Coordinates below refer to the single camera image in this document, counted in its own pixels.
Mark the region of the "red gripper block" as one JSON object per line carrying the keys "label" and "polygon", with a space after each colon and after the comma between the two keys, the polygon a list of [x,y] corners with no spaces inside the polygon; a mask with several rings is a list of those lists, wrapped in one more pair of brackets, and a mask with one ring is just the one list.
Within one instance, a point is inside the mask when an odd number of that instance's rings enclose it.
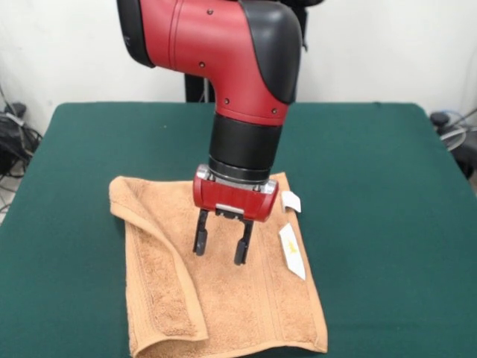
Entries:
{"label": "red gripper block", "polygon": [[276,180],[269,180],[256,191],[218,183],[196,175],[192,187],[194,203],[200,208],[193,252],[197,256],[204,255],[209,211],[225,210],[247,219],[243,221],[244,233],[238,241],[234,257],[237,266],[244,265],[253,232],[253,221],[265,222],[269,218],[279,192],[279,183]]}

